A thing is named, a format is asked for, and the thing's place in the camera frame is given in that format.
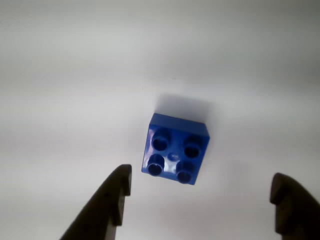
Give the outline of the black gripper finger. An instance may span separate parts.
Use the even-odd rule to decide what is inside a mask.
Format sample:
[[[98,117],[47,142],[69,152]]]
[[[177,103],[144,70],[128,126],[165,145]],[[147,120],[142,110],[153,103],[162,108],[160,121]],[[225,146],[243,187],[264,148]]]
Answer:
[[[275,232],[283,240],[320,238],[320,203],[298,181],[277,172],[269,201],[275,206]]]
[[[62,235],[62,240],[114,240],[131,195],[132,166],[118,166],[101,184]]]

